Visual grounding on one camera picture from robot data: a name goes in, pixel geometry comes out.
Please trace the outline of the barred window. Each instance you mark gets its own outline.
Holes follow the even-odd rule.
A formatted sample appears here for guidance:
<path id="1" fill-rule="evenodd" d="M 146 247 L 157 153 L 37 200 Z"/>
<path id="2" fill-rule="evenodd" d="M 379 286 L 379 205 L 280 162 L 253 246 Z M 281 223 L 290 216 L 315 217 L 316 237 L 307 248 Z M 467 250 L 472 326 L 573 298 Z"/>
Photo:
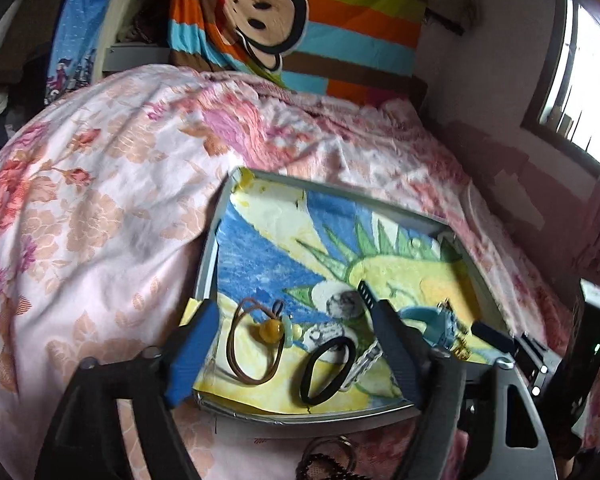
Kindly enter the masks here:
<path id="1" fill-rule="evenodd" d="M 556 0 L 550 43 L 521 127 L 600 175 L 600 20 Z"/>

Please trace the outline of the blue kids smartwatch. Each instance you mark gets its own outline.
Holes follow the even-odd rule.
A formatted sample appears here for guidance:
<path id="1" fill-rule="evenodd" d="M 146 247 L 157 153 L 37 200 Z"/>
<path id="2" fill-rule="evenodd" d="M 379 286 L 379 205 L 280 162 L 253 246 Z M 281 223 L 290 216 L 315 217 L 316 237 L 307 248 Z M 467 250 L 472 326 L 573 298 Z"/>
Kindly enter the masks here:
<path id="1" fill-rule="evenodd" d="M 457 317 L 446 302 L 442 302 L 442 304 L 435 307 L 411 306 L 396 310 L 390 301 L 379 299 L 366 281 L 358 283 L 358 294 L 367 310 L 371 311 L 381 304 L 386 304 L 389 311 L 400 318 L 402 322 L 410 321 L 424 324 L 425 330 L 422 336 L 431 347 L 452 350 L 456 336 Z"/>

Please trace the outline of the blue dotted wardrobe curtain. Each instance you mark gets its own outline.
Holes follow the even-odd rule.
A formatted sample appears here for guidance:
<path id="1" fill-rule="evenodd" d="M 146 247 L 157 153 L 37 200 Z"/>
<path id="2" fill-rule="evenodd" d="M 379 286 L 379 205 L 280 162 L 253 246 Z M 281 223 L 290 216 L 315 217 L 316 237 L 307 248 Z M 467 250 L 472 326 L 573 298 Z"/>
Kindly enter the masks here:
<path id="1" fill-rule="evenodd" d="M 109 0 L 64 0 L 55 28 L 44 104 L 89 86 Z"/>

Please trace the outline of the striped monkey blanket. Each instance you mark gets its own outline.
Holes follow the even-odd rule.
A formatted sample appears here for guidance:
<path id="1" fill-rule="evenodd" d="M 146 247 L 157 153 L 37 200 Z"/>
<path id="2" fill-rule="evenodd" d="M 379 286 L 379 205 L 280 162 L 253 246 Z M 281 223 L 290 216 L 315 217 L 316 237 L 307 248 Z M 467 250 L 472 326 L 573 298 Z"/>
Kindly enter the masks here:
<path id="1" fill-rule="evenodd" d="M 236 70 L 281 87 L 377 106 L 414 77 L 428 0 L 171 0 L 178 65 Z"/>

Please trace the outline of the floral pink bedsheet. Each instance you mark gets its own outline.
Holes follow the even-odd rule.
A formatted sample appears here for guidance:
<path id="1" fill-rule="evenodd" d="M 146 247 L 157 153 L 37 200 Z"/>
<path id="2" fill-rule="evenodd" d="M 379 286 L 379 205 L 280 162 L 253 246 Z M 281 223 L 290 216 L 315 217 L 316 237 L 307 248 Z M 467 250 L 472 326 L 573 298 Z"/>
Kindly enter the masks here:
<path id="1" fill-rule="evenodd" d="M 359 192 L 443 221 L 467 248 L 336 198 L 258 183 L 258 171 Z M 475 321 L 475 266 L 514 333 L 564 352 L 571 314 L 414 107 L 296 93 L 238 73 L 147 65 L 42 110 L 0 151 L 0 462 L 30 479 L 79 362 L 123 361 L 166 339 L 193 291 L 219 194 L 220 305 L 283 300 L 302 329 L 276 376 L 247 387 L 216 352 L 205 393 L 297 415 L 291 376 L 337 334 L 370 344 L 338 297 L 367 278 L 398 308 L 449 298 Z"/>

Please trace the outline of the red cord gold pendant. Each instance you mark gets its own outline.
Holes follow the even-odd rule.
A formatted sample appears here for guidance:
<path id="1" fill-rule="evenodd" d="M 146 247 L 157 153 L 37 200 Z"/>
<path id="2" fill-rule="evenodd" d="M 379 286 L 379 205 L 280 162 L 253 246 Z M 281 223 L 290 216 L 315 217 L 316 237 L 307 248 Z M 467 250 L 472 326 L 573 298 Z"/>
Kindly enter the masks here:
<path id="1" fill-rule="evenodd" d="M 449 350 L 460 361 L 468 361 L 471 356 L 471 350 L 466 341 L 469 328 L 460 322 L 449 298 L 439 302 L 437 308 L 442 319 L 442 334 L 438 345 Z"/>

